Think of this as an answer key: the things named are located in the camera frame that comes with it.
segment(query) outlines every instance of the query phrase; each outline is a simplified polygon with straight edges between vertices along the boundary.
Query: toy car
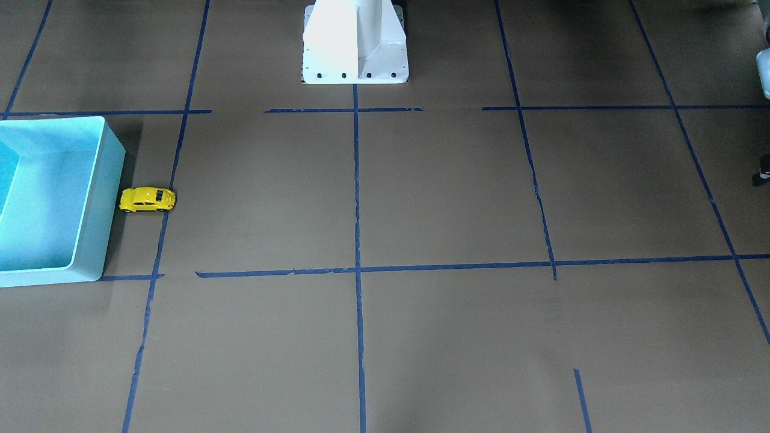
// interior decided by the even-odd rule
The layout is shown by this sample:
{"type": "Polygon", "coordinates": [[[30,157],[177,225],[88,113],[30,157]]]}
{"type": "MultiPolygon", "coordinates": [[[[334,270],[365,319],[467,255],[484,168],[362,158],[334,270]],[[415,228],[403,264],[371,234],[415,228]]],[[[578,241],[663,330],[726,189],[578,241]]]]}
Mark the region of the toy car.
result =
{"type": "Polygon", "coordinates": [[[176,204],[176,194],[166,188],[141,186],[123,190],[120,196],[120,210],[131,212],[168,212],[176,204]]]}

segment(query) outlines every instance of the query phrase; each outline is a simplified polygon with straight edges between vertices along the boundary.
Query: grid line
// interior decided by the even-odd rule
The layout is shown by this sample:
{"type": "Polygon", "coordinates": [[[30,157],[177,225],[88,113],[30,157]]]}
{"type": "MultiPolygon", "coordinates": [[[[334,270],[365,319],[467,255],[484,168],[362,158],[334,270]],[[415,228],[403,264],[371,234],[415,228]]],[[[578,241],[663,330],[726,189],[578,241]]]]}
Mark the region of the grid line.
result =
{"type": "MultiPolygon", "coordinates": [[[[203,8],[203,18],[201,19],[200,32],[198,34],[198,45],[196,47],[195,59],[192,62],[192,71],[190,73],[189,86],[187,88],[187,100],[185,102],[185,113],[182,115],[182,125],[179,127],[179,139],[176,144],[176,154],[174,156],[174,164],[171,172],[171,180],[169,185],[173,188],[174,178],[176,176],[176,167],[179,164],[179,154],[182,151],[182,142],[185,137],[185,129],[187,127],[187,116],[190,107],[190,102],[193,98],[193,90],[195,89],[195,78],[198,70],[198,62],[200,60],[200,52],[203,47],[203,37],[206,34],[206,22],[209,16],[210,0],[206,0],[206,4],[203,8]]],[[[133,412],[134,400],[136,398],[136,388],[139,384],[139,373],[142,369],[142,358],[144,356],[145,343],[147,342],[147,329],[149,327],[150,314],[152,313],[152,299],[155,296],[155,288],[159,279],[160,261],[163,254],[163,244],[166,239],[166,228],[169,223],[169,214],[163,214],[163,222],[160,228],[160,234],[158,235],[158,251],[156,253],[155,262],[152,265],[152,277],[149,282],[149,289],[147,292],[147,303],[145,305],[145,317],[142,327],[142,343],[139,345],[139,350],[136,352],[136,361],[134,363],[134,374],[131,378],[131,388],[129,389],[129,397],[126,402],[126,414],[123,418],[122,433],[128,433],[131,425],[131,415],[133,412]]]]}
{"type": "Polygon", "coordinates": [[[585,391],[583,390],[583,380],[580,377],[580,370],[572,369],[575,375],[575,386],[577,386],[577,396],[580,398],[580,407],[583,411],[583,423],[585,424],[585,433],[592,433],[591,417],[588,415],[588,404],[585,401],[585,391]]]}
{"type": "Polygon", "coordinates": [[[616,106],[485,106],[481,111],[580,111],[580,110],[636,110],[636,109],[770,109],[768,104],[752,105],[616,105],[616,106]]]}
{"type": "Polygon", "coordinates": [[[27,68],[29,67],[29,63],[32,61],[32,56],[35,54],[35,49],[38,46],[38,42],[40,42],[40,36],[43,33],[45,23],[48,21],[48,15],[51,11],[52,5],[53,5],[53,0],[49,0],[48,4],[45,6],[45,12],[43,12],[43,17],[40,20],[40,26],[38,27],[38,32],[35,34],[35,40],[32,41],[32,46],[29,48],[29,53],[27,54],[27,58],[24,61],[24,65],[22,66],[22,71],[18,74],[18,78],[16,79],[16,84],[13,87],[13,93],[11,93],[11,98],[8,100],[8,105],[5,107],[5,112],[2,115],[3,120],[8,119],[8,114],[11,112],[11,108],[13,108],[14,102],[16,102],[16,96],[18,95],[18,90],[22,87],[22,80],[24,80],[24,75],[27,73],[27,68]]]}
{"type": "Polygon", "coordinates": [[[294,114],[300,112],[419,112],[421,107],[383,107],[383,108],[305,108],[305,109],[269,109],[268,114],[294,114]]]}
{"type": "MultiPolygon", "coordinates": [[[[156,278],[163,278],[163,274],[156,275],[156,278]]],[[[97,281],[149,281],[152,279],[152,274],[143,275],[107,275],[102,276],[97,281]]]]}
{"type": "Polygon", "coordinates": [[[360,200],[360,158],[358,123],[358,85],[353,84],[353,179],[356,197],[356,322],[358,333],[358,404],[360,432],[367,433],[367,387],[363,373],[363,303],[361,289],[361,200],[360,200]]]}
{"type": "Polygon", "coordinates": [[[516,111],[519,115],[519,125],[521,126],[521,136],[524,139],[524,149],[527,151],[527,161],[532,171],[532,187],[534,188],[534,195],[537,198],[537,205],[540,207],[540,217],[543,221],[543,235],[545,235],[545,245],[548,249],[548,258],[551,260],[551,272],[554,276],[554,280],[557,279],[556,275],[556,262],[554,259],[554,249],[551,246],[551,235],[548,234],[548,223],[545,219],[545,209],[543,208],[543,199],[540,195],[540,187],[537,184],[537,174],[534,169],[534,161],[532,160],[532,150],[530,148],[529,137],[527,136],[527,124],[524,121],[524,111],[521,108],[521,101],[519,100],[519,91],[516,86],[516,75],[514,74],[514,64],[511,61],[511,51],[508,49],[508,38],[505,35],[505,27],[503,26],[503,16],[500,12],[499,0],[494,0],[494,9],[497,13],[497,24],[500,27],[500,38],[503,42],[503,50],[505,52],[505,59],[508,65],[508,75],[511,78],[511,88],[514,92],[514,100],[516,101],[516,111]]]}
{"type": "MultiPolygon", "coordinates": [[[[740,260],[768,260],[770,254],[746,254],[738,255],[740,260]]],[[[624,259],[586,259],[586,260],[556,260],[556,266],[598,266],[598,265],[622,265],[622,264],[649,264],[649,263],[689,263],[730,261],[730,255],[718,256],[680,256],[680,257],[637,257],[624,259]]],[[[495,263],[450,263],[450,264],[415,264],[402,266],[362,266],[361,273],[402,272],[414,270],[463,270],[463,269],[512,269],[518,267],[549,267],[550,261],[531,262],[495,262],[495,263]]],[[[318,274],[352,274],[355,267],[326,267],[306,269],[278,269],[278,270],[243,270],[231,272],[200,272],[195,274],[198,278],[241,278],[241,277],[274,277],[286,275],[318,275],[318,274]]]]}

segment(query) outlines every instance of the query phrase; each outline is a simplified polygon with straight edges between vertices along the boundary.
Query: blue painter's tape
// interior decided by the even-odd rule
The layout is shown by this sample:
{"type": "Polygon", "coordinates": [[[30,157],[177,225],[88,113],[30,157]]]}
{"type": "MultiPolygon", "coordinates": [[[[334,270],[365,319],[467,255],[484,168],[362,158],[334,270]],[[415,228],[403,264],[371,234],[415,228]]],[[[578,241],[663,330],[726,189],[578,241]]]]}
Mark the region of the blue painter's tape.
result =
{"type": "Polygon", "coordinates": [[[3,116],[2,116],[3,120],[6,120],[8,118],[8,115],[11,112],[11,108],[13,108],[13,104],[16,101],[18,90],[22,87],[22,80],[24,79],[24,75],[27,73],[27,68],[29,67],[29,63],[32,61],[32,56],[35,54],[35,49],[38,46],[38,42],[40,42],[40,36],[43,33],[45,22],[48,21],[48,15],[51,11],[52,5],[53,5],[53,0],[49,0],[48,4],[45,6],[45,12],[43,12],[43,17],[40,20],[40,26],[38,27],[38,32],[35,34],[35,39],[32,41],[32,47],[30,47],[29,53],[27,54],[27,58],[24,61],[24,65],[22,66],[22,71],[18,74],[18,78],[16,79],[16,84],[13,87],[13,93],[11,93],[11,98],[8,100],[8,105],[5,106],[5,113],[3,113],[3,116]]]}
{"type": "Polygon", "coordinates": [[[265,112],[353,112],[353,109],[269,109],[265,112]]]}
{"type": "MultiPolygon", "coordinates": [[[[156,278],[163,278],[163,274],[158,274],[156,278]]],[[[101,277],[98,281],[149,281],[152,275],[111,275],[101,277]]]]}
{"type": "Polygon", "coordinates": [[[195,51],[195,59],[192,61],[192,71],[190,73],[190,81],[187,87],[187,100],[185,101],[185,113],[182,115],[182,126],[179,129],[179,139],[176,142],[176,153],[174,154],[174,164],[171,168],[171,180],[169,181],[169,188],[174,189],[174,180],[176,179],[176,169],[179,166],[179,156],[182,152],[182,143],[185,139],[185,131],[187,129],[187,116],[190,109],[190,104],[193,101],[193,90],[195,89],[195,78],[198,75],[198,62],[200,61],[200,52],[203,48],[203,37],[206,35],[206,22],[209,18],[209,6],[210,0],[206,0],[206,5],[203,8],[203,20],[200,25],[200,32],[198,33],[198,45],[195,51]]]}
{"type": "Polygon", "coordinates": [[[409,112],[409,111],[423,111],[422,109],[416,110],[409,107],[405,108],[368,108],[358,109],[358,112],[409,112]]]}
{"type": "Polygon", "coordinates": [[[507,269],[514,267],[549,267],[551,262],[513,262],[513,263],[461,263],[461,264],[426,264],[411,266],[367,266],[361,272],[402,272],[408,270],[461,270],[461,269],[507,269]]]}
{"type": "Polygon", "coordinates": [[[632,263],[677,263],[732,260],[732,256],[689,256],[689,257],[641,257],[630,259],[557,260],[557,266],[591,266],[598,264],[632,263]]]}
{"type": "MultiPolygon", "coordinates": [[[[486,106],[482,111],[516,111],[515,106],[486,106]]],[[[701,106],[522,106],[524,111],[573,111],[573,110],[637,110],[637,109],[770,109],[770,105],[701,105],[701,106]]]]}
{"type": "Polygon", "coordinates": [[[740,260],[764,260],[770,259],[770,254],[739,254],[740,260]]]}
{"type": "Polygon", "coordinates": [[[701,105],[701,106],[676,106],[677,109],[770,109],[768,104],[753,105],[701,105]]]}
{"type": "Polygon", "coordinates": [[[360,433],[367,433],[367,381],[363,371],[363,293],[361,290],[361,199],[360,199],[360,134],[358,119],[358,85],[353,85],[353,181],[356,199],[356,322],[358,331],[358,407],[360,433]]]}
{"type": "MultiPolygon", "coordinates": [[[[741,260],[770,259],[770,254],[748,254],[738,256],[741,260]]],[[[556,266],[596,266],[615,264],[640,263],[685,263],[733,260],[732,256],[682,256],[682,257],[636,257],[624,259],[589,259],[589,260],[556,260],[556,266]]],[[[463,270],[463,269],[508,269],[517,267],[549,267],[550,261],[531,262],[501,262],[501,263],[452,263],[452,264],[421,264],[402,266],[362,266],[362,273],[404,272],[413,270],[463,270]]],[[[353,274],[355,267],[329,267],[309,269],[281,270],[246,270],[237,272],[196,272],[200,278],[234,278],[234,277],[265,277],[271,275],[311,275],[311,274],[353,274]]]]}
{"type": "Polygon", "coordinates": [[[551,246],[551,235],[548,234],[548,223],[545,218],[545,208],[543,207],[543,199],[540,195],[540,187],[537,184],[537,174],[534,169],[534,161],[532,159],[532,149],[530,148],[529,138],[527,136],[527,125],[524,121],[524,112],[521,109],[521,101],[519,100],[519,91],[516,86],[516,76],[514,74],[514,65],[511,61],[511,51],[508,49],[508,39],[505,35],[505,27],[503,26],[503,16],[500,12],[499,0],[494,0],[494,9],[497,13],[497,24],[500,27],[500,38],[503,41],[503,50],[505,51],[505,59],[508,64],[508,75],[511,76],[511,88],[514,92],[514,100],[516,101],[516,111],[519,115],[519,125],[521,126],[521,135],[524,137],[524,148],[527,151],[527,161],[532,171],[532,187],[534,188],[534,195],[537,198],[537,205],[540,207],[540,216],[543,221],[543,235],[545,236],[545,246],[548,250],[548,258],[551,260],[551,273],[554,280],[557,279],[556,274],[556,260],[554,259],[554,249],[551,246]]]}
{"type": "Polygon", "coordinates": [[[591,428],[591,417],[588,416],[588,405],[585,402],[585,392],[583,391],[583,381],[580,377],[580,371],[577,368],[573,368],[572,371],[575,375],[575,384],[577,385],[577,396],[580,398],[580,406],[583,411],[583,422],[585,424],[585,432],[593,433],[591,428]]]}
{"type": "Polygon", "coordinates": [[[356,269],[352,267],[331,267],[318,269],[279,269],[279,270],[244,270],[235,272],[195,272],[198,278],[239,278],[239,277],[269,277],[275,275],[319,275],[319,274],[351,274],[356,269]]]}
{"type": "Polygon", "coordinates": [[[359,109],[356,107],[353,107],[352,109],[349,108],[308,108],[308,109],[269,109],[265,112],[267,113],[295,113],[295,112],[410,112],[410,111],[423,111],[420,107],[393,107],[393,108],[366,108],[366,109],[359,109]]]}

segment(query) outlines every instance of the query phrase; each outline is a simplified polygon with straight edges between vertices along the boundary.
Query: light blue plastic bin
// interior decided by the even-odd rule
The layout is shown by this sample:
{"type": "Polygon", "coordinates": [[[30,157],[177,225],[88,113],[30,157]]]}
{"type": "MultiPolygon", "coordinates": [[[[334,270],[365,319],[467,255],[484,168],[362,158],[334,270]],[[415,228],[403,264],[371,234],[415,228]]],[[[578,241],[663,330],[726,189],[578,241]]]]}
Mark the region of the light blue plastic bin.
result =
{"type": "Polygon", "coordinates": [[[125,154],[103,117],[0,122],[0,287],[102,276],[125,154]]]}

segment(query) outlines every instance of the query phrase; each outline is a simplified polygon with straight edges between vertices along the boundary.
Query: robot arm pedestal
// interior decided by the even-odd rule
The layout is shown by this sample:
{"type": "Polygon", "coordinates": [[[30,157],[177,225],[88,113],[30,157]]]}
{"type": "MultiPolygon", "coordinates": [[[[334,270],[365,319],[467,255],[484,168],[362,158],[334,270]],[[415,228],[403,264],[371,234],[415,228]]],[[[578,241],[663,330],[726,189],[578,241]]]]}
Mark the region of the robot arm pedestal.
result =
{"type": "Polygon", "coordinates": [[[305,9],[304,82],[406,82],[407,37],[398,12],[390,0],[316,0],[305,9]]]}

